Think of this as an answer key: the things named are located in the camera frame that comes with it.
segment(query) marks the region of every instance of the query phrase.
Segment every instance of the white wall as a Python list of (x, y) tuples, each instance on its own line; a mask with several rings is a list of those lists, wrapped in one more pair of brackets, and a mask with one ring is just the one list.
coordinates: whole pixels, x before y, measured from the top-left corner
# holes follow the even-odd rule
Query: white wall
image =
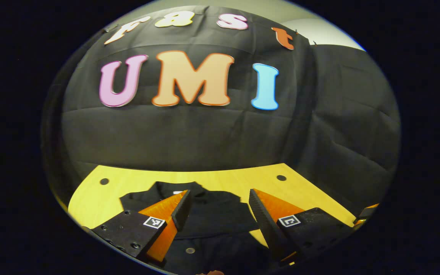
[(347, 33), (324, 19), (296, 19), (281, 24), (297, 30), (300, 35), (310, 40), (311, 45), (316, 42), (317, 45), (342, 45), (364, 50)]

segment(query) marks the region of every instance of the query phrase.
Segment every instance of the table surface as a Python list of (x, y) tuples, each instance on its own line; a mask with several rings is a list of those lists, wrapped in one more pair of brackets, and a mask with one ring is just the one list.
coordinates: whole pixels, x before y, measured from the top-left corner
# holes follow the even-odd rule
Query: table surface
[[(280, 181), (277, 179), (278, 175), (285, 176), (286, 180)], [(109, 183), (102, 185), (100, 181), (103, 178), (108, 179)], [(255, 188), (303, 210), (319, 207), (351, 227), (354, 226), (353, 221), (356, 219), (342, 205), (284, 163), (202, 172), (148, 171), (99, 165), (73, 194), (68, 213), (80, 226), (95, 228), (124, 210), (120, 197), (127, 193), (147, 191), (156, 181), (166, 183), (196, 181), (210, 191), (231, 192), (239, 196), (241, 202), (246, 203), (249, 202), (250, 190)], [(253, 230), (250, 233), (262, 245), (267, 246), (260, 230)]]

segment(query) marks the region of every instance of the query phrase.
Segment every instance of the blue letter i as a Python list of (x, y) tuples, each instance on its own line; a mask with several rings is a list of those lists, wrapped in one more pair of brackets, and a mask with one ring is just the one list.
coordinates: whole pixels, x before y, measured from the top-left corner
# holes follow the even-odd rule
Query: blue letter i
[(252, 99), (251, 104), (261, 110), (276, 110), (278, 103), (274, 99), (274, 88), (278, 69), (261, 63), (252, 64), (257, 72), (257, 95)]

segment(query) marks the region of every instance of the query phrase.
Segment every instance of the black garment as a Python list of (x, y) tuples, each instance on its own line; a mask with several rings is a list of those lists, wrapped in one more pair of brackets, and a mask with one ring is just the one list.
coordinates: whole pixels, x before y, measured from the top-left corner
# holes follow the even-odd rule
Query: black garment
[(267, 269), (269, 250), (249, 231), (259, 229), (247, 204), (225, 191), (208, 191), (196, 182), (156, 182), (148, 191), (120, 198), (124, 210), (140, 211), (174, 195), (191, 190), (192, 207), (184, 228), (165, 256), (162, 269), (179, 275), (220, 270), (227, 275), (259, 274)]

